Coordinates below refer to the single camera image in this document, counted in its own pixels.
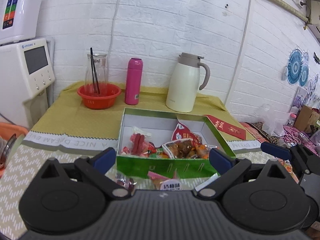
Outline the red plastic basket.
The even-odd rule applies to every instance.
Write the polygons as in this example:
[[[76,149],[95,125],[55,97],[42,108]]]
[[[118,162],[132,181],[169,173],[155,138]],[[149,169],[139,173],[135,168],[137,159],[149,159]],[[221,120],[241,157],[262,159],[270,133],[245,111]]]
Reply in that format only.
[[[112,107],[121,94],[121,89],[111,83],[101,83],[100,93],[93,92],[93,85],[87,84],[78,88],[77,94],[82,98],[82,103],[89,109],[100,110]]]

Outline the orange plastic basin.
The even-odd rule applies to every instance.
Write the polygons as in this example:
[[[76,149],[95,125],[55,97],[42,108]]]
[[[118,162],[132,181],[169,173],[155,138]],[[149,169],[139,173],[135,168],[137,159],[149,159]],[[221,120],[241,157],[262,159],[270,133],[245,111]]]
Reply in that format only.
[[[1,177],[28,132],[24,127],[1,122]]]

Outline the chevron beige table mat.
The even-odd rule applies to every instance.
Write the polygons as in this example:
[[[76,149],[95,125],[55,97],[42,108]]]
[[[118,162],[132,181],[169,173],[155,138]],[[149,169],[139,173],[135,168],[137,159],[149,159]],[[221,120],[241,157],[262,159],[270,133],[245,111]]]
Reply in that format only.
[[[19,140],[1,177],[1,233],[18,239],[26,228],[18,211],[24,191],[48,158],[72,163],[80,156],[93,157],[109,146],[117,147],[116,139],[89,139],[29,132]]]

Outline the red envelope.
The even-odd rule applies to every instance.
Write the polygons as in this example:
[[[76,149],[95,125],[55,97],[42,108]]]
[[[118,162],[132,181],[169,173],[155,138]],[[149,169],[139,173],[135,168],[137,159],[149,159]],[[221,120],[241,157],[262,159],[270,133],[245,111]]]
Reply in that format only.
[[[243,128],[236,127],[212,115],[206,115],[210,122],[221,132],[234,136],[240,140],[246,140],[246,131]]]

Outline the orange clear nut packet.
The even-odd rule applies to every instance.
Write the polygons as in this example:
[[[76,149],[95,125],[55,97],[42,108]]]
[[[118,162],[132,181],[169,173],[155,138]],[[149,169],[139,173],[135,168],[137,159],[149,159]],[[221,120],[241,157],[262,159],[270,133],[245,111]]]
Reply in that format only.
[[[210,150],[218,149],[214,145],[195,145],[192,139],[167,142],[162,148],[171,159],[208,159]]]

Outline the clear dates packet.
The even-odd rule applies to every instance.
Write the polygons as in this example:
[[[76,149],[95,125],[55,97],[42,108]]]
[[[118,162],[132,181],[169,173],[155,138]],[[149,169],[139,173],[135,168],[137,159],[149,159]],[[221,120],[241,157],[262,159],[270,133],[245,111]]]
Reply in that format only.
[[[126,175],[120,172],[117,172],[115,176],[115,182],[130,192],[133,192],[136,187],[136,182],[133,178],[127,177]]]

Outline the orange green snack packet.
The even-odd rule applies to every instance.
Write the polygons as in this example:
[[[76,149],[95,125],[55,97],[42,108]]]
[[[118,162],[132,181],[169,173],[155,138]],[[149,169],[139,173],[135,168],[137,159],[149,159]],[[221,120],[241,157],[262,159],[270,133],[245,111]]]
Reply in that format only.
[[[170,156],[163,150],[162,147],[156,148],[154,150],[149,150],[148,157],[155,159],[170,159]]]

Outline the blue wall decoration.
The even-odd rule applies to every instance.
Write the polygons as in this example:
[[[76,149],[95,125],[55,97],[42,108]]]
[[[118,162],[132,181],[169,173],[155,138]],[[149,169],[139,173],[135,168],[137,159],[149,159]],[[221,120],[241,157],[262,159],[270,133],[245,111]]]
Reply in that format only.
[[[309,60],[308,52],[300,49],[291,51],[281,79],[291,85],[306,86],[309,79]]]

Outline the white screen appliance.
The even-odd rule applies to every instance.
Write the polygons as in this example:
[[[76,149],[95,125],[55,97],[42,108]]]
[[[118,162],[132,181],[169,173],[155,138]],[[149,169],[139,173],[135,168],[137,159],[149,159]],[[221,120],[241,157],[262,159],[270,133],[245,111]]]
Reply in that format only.
[[[31,129],[48,109],[54,81],[46,39],[1,46],[1,121]]]

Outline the black straw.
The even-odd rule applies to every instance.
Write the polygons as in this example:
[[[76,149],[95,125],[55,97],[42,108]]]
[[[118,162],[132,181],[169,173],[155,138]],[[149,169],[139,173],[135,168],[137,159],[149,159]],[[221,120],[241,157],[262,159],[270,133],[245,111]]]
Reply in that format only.
[[[92,79],[93,79],[93,88],[95,94],[100,94],[100,88],[99,88],[99,81],[98,81],[98,76],[97,76],[97,71],[95,68],[95,63],[94,63],[94,55],[93,55],[93,48],[90,48],[90,58],[91,58],[91,68],[92,68]]]

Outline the red daily nuts bag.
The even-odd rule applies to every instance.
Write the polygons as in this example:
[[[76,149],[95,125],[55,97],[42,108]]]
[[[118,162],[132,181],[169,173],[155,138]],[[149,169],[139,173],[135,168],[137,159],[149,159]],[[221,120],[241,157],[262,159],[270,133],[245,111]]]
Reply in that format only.
[[[185,124],[178,121],[176,128],[173,131],[172,141],[180,139],[192,139],[193,142],[202,144],[202,138],[193,133]]]

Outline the pink thermos bottle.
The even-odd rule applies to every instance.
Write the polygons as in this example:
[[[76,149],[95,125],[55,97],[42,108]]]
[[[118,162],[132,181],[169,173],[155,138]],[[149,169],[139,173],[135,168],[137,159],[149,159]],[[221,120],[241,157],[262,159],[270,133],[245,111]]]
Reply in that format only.
[[[140,85],[143,73],[143,61],[140,58],[132,57],[128,62],[125,103],[127,105],[137,105],[139,102]]]

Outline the red sausage snack packet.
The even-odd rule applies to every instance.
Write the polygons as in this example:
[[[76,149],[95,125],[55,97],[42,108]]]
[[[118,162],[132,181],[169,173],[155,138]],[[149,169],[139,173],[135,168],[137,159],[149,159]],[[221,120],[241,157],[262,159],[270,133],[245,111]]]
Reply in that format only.
[[[120,155],[148,158],[151,154],[156,153],[156,147],[151,139],[152,133],[133,126],[129,133],[129,139],[125,141],[125,145],[121,148]]]

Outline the small orange snack packet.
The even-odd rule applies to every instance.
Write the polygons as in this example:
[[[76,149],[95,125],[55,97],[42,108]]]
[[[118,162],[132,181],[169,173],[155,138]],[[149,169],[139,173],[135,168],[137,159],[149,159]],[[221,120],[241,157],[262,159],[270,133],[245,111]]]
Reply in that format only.
[[[295,175],[292,165],[290,164],[290,162],[288,160],[284,161],[283,166],[285,167],[285,169],[287,170],[287,172],[291,175],[291,177],[293,178],[293,180],[298,183],[299,179],[297,178],[297,176]]]

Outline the pink pumpkin seed packet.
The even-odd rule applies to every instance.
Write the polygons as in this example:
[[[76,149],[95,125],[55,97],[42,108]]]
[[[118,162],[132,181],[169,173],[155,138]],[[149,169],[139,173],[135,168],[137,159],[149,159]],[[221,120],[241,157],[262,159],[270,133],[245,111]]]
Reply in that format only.
[[[182,184],[177,176],[177,173],[174,172],[174,176],[172,178],[168,178],[166,176],[160,175],[158,173],[149,171],[148,178],[152,181],[154,187],[157,190],[161,191],[180,191],[182,189]]]

